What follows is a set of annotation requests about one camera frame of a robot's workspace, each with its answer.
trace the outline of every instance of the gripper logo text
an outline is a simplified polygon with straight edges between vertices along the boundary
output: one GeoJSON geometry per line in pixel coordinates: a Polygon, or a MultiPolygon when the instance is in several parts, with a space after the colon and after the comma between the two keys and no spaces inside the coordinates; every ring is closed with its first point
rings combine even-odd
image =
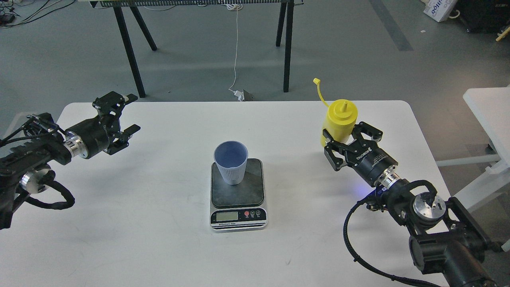
{"type": "Polygon", "coordinates": [[[441,6],[441,3],[443,2],[443,0],[439,0],[435,5],[434,5],[434,8],[432,9],[432,15],[434,15],[438,8],[441,6]]]}
{"type": "Polygon", "coordinates": [[[364,153],[362,153],[360,156],[356,157],[356,159],[360,159],[364,156],[366,156],[369,152],[371,152],[372,149],[371,148],[368,148],[364,153]]]}

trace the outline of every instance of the yellow object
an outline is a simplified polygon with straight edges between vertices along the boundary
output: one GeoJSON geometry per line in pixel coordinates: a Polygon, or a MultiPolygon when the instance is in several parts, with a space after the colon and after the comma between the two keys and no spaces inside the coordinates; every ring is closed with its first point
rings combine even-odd
{"type": "Polygon", "coordinates": [[[510,33],[510,26],[508,26],[508,28],[506,28],[506,30],[503,33],[501,33],[501,35],[499,35],[499,37],[496,38],[496,41],[499,42],[501,39],[506,37],[509,33],[510,33]]]}
{"type": "Polygon", "coordinates": [[[329,105],[326,103],[326,101],[324,100],[324,98],[322,97],[322,94],[320,92],[320,80],[315,78],[314,79],[314,84],[317,85],[317,93],[319,94],[320,100],[324,103],[324,105],[326,105],[326,107],[329,107],[329,105]]]}
{"type": "MultiPolygon", "coordinates": [[[[327,106],[326,119],[322,129],[326,129],[334,140],[346,143],[358,119],[358,108],[349,100],[336,100],[328,105],[320,93],[320,80],[315,78],[314,83],[317,85],[319,97],[327,106]]],[[[323,147],[326,146],[326,138],[322,135],[322,130],[321,144],[323,147]]]]}

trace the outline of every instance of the blue cup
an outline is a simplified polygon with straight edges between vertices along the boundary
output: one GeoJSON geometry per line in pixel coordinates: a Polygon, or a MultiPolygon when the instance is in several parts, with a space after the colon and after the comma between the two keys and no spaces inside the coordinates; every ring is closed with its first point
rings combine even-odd
{"type": "Polygon", "coordinates": [[[214,150],[214,162],[223,180],[230,185],[243,180],[247,160],[248,150],[238,141],[223,142],[214,150]]]}

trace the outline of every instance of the yellow bottle cap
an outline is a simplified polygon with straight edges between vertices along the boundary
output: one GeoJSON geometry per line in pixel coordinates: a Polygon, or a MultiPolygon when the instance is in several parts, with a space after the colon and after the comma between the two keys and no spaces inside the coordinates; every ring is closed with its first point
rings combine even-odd
{"type": "Polygon", "coordinates": [[[336,100],[327,109],[328,117],[335,124],[346,126],[356,122],[358,109],[349,100],[336,100]]]}

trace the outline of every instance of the cardboard box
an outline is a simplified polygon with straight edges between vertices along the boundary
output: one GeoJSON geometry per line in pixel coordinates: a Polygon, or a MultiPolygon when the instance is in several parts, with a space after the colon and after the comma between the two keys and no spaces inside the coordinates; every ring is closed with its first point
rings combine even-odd
{"type": "Polygon", "coordinates": [[[457,0],[430,0],[430,2],[425,6],[423,13],[429,15],[437,22],[442,22],[448,19],[448,16],[456,3],[457,0]]]}

